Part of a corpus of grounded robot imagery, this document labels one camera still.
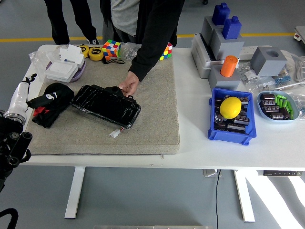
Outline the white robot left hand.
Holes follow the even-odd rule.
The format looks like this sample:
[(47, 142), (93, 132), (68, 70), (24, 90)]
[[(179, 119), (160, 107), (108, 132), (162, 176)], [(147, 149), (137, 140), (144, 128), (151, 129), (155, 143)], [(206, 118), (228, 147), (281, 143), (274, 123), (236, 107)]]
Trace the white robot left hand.
[(10, 102), (8, 111), (5, 113), (5, 116), (10, 116), (13, 114), (25, 116), (25, 112), (28, 109), (26, 103), (29, 93), (29, 86), (31, 82), (35, 80), (37, 76), (36, 73), (32, 74), (30, 77), (26, 77), (22, 82), (17, 86)]

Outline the person's left hand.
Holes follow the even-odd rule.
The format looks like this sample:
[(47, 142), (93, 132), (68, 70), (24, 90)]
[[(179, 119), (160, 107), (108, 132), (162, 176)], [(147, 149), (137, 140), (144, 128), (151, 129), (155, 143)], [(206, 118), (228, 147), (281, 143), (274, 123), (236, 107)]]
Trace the person's left hand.
[(136, 92), (139, 84), (139, 78), (131, 71), (128, 71), (126, 79), (119, 84), (124, 96), (128, 97)]

